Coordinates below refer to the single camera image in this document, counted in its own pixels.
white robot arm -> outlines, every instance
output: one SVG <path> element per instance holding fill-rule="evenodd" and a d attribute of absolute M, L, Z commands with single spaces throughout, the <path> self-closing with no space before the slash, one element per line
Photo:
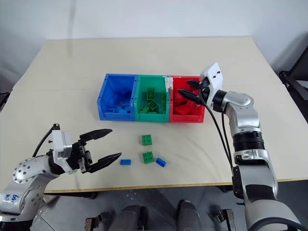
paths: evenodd
<path fill-rule="evenodd" d="M 33 157 L 20 162 L 12 173 L 12 180 L 1 194 L 0 230 L 30 230 L 47 184 L 63 173 L 93 173 L 109 166 L 121 153 L 106 156 L 92 164 L 87 141 L 109 134 L 111 129 L 100 129 L 80 135 L 80 140 L 71 143 L 68 132 L 60 130 L 58 124 L 47 132 L 36 148 Z M 36 154 L 44 140 L 52 134 L 52 149 L 46 155 Z"/>
<path fill-rule="evenodd" d="M 223 78 L 217 63 L 206 68 L 201 77 L 201 82 L 187 81 L 190 86 L 199 89 L 199 95 L 187 90 L 179 92 L 206 106 L 212 117 L 211 104 L 214 111 L 224 113 L 229 118 L 236 164 L 233 167 L 230 157 L 233 191 L 236 197 L 244 200 L 247 229 L 307 230 L 288 206 L 277 201 L 278 183 L 269 152 L 264 147 L 258 114 L 253 108 L 254 100 L 246 94 L 222 91 Z"/>

blue lego brick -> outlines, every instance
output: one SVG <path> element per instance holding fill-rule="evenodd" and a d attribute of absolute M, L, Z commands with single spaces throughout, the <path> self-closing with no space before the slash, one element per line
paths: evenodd
<path fill-rule="evenodd" d="M 160 165 L 161 167 L 166 166 L 166 161 L 162 160 L 161 158 L 157 158 L 156 163 Z"/>
<path fill-rule="evenodd" d="M 120 165 L 131 165 L 131 159 L 120 160 Z"/>
<path fill-rule="evenodd" d="M 118 110 L 116 108 L 107 108 L 106 109 L 106 112 L 109 112 L 109 113 L 118 113 Z"/>
<path fill-rule="evenodd" d="M 120 109 L 120 110 L 119 110 L 119 113 L 127 113 L 127 110 Z"/>

lego brick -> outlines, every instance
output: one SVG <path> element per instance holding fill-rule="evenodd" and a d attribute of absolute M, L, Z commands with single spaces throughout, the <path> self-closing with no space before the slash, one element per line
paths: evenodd
<path fill-rule="evenodd" d="M 149 107 L 148 106 L 145 106 L 142 110 L 141 110 L 141 113 L 148 113 L 149 111 Z"/>
<path fill-rule="evenodd" d="M 162 98 L 162 114 L 166 114 L 166 109 L 167 109 L 167 99 Z"/>
<path fill-rule="evenodd" d="M 175 111 L 180 115 L 187 115 L 196 107 L 196 103 L 193 101 L 188 101 L 186 104 L 175 108 Z"/>
<path fill-rule="evenodd" d="M 154 100 L 152 100 L 151 102 L 148 103 L 148 107 L 153 112 L 158 109 L 158 104 Z"/>
<path fill-rule="evenodd" d="M 148 88 L 146 91 L 146 99 L 148 101 L 155 100 L 155 89 L 154 88 Z"/>
<path fill-rule="evenodd" d="M 127 113 L 127 110 L 120 109 L 120 110 L 119 110 L 119 113 Z"/>
<path fill-rule="evenodd" d="M 162 160 L 161 158 L 157 158 L 156 163 L 160 165 L 161 167 L 166 166 L 166 161 Z"/>
<path fill-rule="evenodd" d="M 143 135 L 142 136 L 142 145 L 143 146 L 152 145 L 151 135 Z"/>
<path fill-rule="evenodd" d="M 166 100 L 167 99 L 167 94 L 165 92 L 162 92 L 162 100 Z"/>
<path fill-rule="evenodd" d="M 116 107 L 114 107 L 114 108 L 107 109 L 106 112 L 108 112 L 108 113 L 118 113 L 119 110 Z"/>
<path fill-rule="evenodd" d="M 131 165 L 131 159 L 120 160 L 120 165 Z"/>
<path fill-rule="evenodd" d="M 144 164 L 149 164 L 154 162 L 154 157 L 152 152 L 142 153 Z"/>
<path fill-rule="evenodd" d="M 184 96 L 181 95 L 181 93 L 176 91 L 174 101 L 176 105 L 179 105 L 179 104 L 187 103 L 188 99 L 186 99 Z"/>

table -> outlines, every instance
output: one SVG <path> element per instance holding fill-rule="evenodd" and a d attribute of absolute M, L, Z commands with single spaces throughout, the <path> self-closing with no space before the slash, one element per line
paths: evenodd
<path fill-rule="evenodd" d="M 106 137 L 88 142 L 93 161 L 122 152 L 132 165 L 115 162 L 93 174 L 63 174 L 48 184 L 48 193 L 231 184 L 209 113 L 202 124 L 100 121 L 96 106 L 105 73 L 198 75 L 216 61 L 224 90 L 254 98 L 277 179 L 308 179 L 308 125 L 250 37 L 48 40 L 0 113 L 1 190 L 53 123 L 70 131 L 73 141 L 85 132 L 112 128 Z M 220 114 L 215 116 L 221 124 Z M 141 145 L 143 134 L 152 134 L 152 146 Z M 38 154 L 49 148 L 44 143 Z M 144 165 L 145 151 L 167 166 Z"/>

plastic storage bin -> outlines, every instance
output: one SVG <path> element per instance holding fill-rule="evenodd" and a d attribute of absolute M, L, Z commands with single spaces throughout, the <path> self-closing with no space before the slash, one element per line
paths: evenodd
<path fill-rule="evenodd" d="M 186 81 L 196 79 L 201 81 L 199 76 L 171 76 L 173 78 L 173 88 L 170 89 L 170 122 L 184 123 L 203 123 L 205 107 L 197 106 L 196 103 L 188 101 L 179 92 L 178 89 L 187 89 L 194 94 L 198 90 L 190 87 Z"/>
<path fill-rule="evenodd" d="M 106 74 L 97 100 L 100 120 L 135 120 L 137 75 Z"/>
<path fill-rule="evenodd" d="M 138 76 L 134 99 L 136 121 L 169 121 L 168 80 L 169 76 Z"/>

